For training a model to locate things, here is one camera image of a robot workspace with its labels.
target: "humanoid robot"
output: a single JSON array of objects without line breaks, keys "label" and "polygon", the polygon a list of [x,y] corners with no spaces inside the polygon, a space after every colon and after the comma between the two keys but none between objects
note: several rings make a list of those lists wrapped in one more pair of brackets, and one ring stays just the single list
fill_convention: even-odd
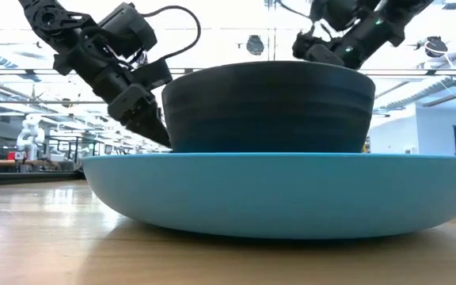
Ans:
[{"label": "humanoid robot", "polygon": [[[110,116],[128,130],[170,147],[152,90],[171,82],[166,59],[192,48],[200,38],[198,18],[181,6],[166,6],[139,13],[122,3],[96,23],[89,14],[64,9],[56,0],[19,0],[32,30],[57,51],[54,69],[62,75],[75,70],[108,103]],[[329,63],[358,70],[383,44],[398,46],[405,26],[433,0],[314,0],[308,32],[300,32],[293,56],[310,62]],[[164,10],[183,10],[196,22],[198,35],[186,48],[134,68],[157,42],[145,20]],[[314,36],[317,23],[325,20],[343,36],[329,41]]]},{"label": "humanoid robot", "polygon": [[36,160],[38,143],[44,143],[45,140],[45,131],[40,128],[40,121],[41,116],[37,115],[27,115],[22,121],[22,131],[17,137],[16,161]]}]

